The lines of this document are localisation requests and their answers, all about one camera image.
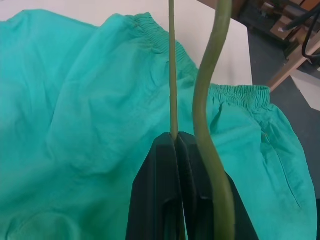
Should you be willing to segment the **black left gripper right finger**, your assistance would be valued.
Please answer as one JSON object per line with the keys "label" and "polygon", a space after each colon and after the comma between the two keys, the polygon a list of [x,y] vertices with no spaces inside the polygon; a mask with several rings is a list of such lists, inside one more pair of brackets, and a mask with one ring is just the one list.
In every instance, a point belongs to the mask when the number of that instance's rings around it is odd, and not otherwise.
{"label": "black left gripper right finger", "polygon": [[[214,237],[213,191],[193,135],[180,132],[177,164],[188,240],[218,240]],[[258,240],[258,235],[235,183],[227,177],[235,207],[235,240]]]}

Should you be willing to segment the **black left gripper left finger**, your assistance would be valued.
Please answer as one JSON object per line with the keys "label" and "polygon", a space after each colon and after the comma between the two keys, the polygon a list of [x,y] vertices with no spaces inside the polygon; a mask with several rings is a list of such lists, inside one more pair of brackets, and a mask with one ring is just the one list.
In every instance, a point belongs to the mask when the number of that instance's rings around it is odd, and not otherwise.
{"label": "black left gripper left finger", "polygon": [[175,143],[163,133],[152,143],[130,197],[125,240],[185,240]]}

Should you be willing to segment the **teal green shorts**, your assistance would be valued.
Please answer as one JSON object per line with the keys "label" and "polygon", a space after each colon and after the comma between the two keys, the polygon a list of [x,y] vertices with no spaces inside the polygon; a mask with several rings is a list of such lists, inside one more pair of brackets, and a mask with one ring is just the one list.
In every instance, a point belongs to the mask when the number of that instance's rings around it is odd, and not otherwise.
{"label": "teal green shorts", "polygon": [[[149,13],[0,21],[0,240],[125,240],[169,94],[169,35]],[[259,240],[316,240],[306,156],[269,88],[212,84],[206,112]]]}

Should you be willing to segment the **light wooden table leg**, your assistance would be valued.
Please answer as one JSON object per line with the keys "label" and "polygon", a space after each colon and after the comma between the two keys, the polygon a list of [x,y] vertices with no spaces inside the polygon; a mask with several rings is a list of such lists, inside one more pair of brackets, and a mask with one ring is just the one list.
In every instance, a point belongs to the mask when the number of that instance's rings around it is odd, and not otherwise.
{"label": "light wooden table leg", "polygon": [[[303,45],[298,46],[289,56],[287,63],[267,82],[267,86],[270,88],[271,92],[273,92],[292,72],[297,70],[307,60],[307,58],[302,55],[302,47]],[[320,49],[320,32],[309,40],[306,47],[306,53],[312,55],[318,49]]]}

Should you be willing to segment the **cardboard box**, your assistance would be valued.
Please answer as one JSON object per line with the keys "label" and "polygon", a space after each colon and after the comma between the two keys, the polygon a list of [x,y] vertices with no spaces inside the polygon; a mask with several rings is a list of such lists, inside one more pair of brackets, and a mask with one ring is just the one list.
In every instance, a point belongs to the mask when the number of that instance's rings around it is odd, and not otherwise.
{"label": "cardboard box", "polygon": [[283,30],[283,28],[285,28],[290,22],[291,20],[289,18],[279,19],[271,28],[270,33],[282,40],[285,40],[289,36],[289,34],[294,30],[294,28],[290,30]]}

